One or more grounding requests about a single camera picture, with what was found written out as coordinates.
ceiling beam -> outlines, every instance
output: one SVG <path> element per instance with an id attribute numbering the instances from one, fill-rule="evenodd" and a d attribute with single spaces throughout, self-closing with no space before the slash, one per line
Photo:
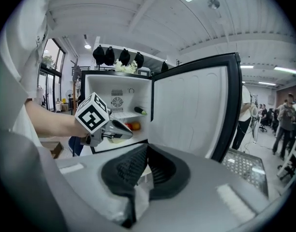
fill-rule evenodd
<path id="1" fill-rule="evenodd" d="M 155 2 L 155 0 L 144 0 L 143 4 L 139 7 L 138 11 L 134 15 L 132 21 L 129 25 L 129 33 L 133 31 L 137 23 L 140 21 L 140 19 L 143 17 L 145 12 L 148 10 L 148 8 Z"/>
<path id="2" fill-rule="evenodd" d="M 228 41 L 230 43 L 234 42 L 243 42 L 243 41 L 273 41 L 273 42 L 281 42 L 296 45 L 296 39 L 290 36 L 281 35 L 281 34 L 273 34 L 273 33 L 246 33 L 246 34 L 237 34 L 237 35 L 229 35 Z M 196 45 L 189 46 L 185 49 L 180 50 L 180 54 L 184 55 L 193 51 L 197 51 L 202 48 L 217 46 L 220 44 L 226 44 L 227 38 L 221 37 L 209 41 L 205 41 Z"/>

floor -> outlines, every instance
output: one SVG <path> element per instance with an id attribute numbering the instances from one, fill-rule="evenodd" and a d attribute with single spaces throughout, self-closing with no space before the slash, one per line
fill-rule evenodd
<path id="1" fill-rule="evenodd" d="M 64 149 L 60 153 L 59 159 L 67 159 L 72 157 L 72 154 L 68 148 L 69 137 L 41 138 L 40 140 L 43 142 L 61 142 Z M 239 151 L 245 151 L 246 154 L 251 154 L 262 159 L 268 185 L 268 197 L 271 202 L 280 196 L 282 189 L 290 180 L 286 177 L 283 179 L 283 181 L 280 181 L 276 176 L 278 171 L 277 167 L 283 164 L 283 161 L 279 158 L 282 142 L 279 144 L 276 155 L 272 155 L 271 149 L 274 142 L 275 136 L 273 135 L 270 128 L 267 129 L 267 132 L 259 131 L 257 143 L 253 142 L 252 133 L 248 130 L 239 148 Z"/>

